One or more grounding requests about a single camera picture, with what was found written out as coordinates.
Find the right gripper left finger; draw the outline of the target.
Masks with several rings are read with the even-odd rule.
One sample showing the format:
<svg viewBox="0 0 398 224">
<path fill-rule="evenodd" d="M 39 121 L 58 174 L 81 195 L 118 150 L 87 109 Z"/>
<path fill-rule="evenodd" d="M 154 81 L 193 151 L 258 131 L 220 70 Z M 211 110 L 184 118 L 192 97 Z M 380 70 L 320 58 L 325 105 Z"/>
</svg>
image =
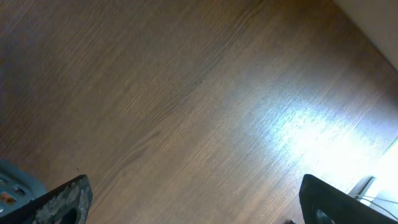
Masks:
<svg viewBox="0 0 398 224">
<path fill-rule="evenodd" d="M 79 175 L 1 217 L 3 224 L 85 224 L 93 199 L 87 175 Z"/>
</svg>

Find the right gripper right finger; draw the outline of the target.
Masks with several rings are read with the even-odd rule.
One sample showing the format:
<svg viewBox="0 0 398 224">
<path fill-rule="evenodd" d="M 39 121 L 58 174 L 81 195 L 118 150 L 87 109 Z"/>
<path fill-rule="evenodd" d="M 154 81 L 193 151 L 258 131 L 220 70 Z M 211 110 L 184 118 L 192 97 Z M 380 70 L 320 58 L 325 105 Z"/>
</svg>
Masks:
<svg viewBox="0 0 398 224">
<path fill-rule="evenodd" d="M 310 174 L 303 176 L 299 199 L 306 224 L 397 224 L 395 218 L 369 208 Z"/>
</svg>

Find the grey plastic shopping basket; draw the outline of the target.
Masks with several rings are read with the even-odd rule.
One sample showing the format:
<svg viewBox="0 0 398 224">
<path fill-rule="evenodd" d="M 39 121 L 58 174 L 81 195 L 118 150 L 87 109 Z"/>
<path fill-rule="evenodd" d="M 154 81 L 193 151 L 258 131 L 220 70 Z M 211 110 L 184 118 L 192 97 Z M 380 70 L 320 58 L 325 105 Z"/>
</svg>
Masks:
<svg viewBox="0 0 398 224">
<path fill-rule="evenodd" d="M 47 193 L 41 181 L 1 159 L 1 217 Z"/>
</svg>

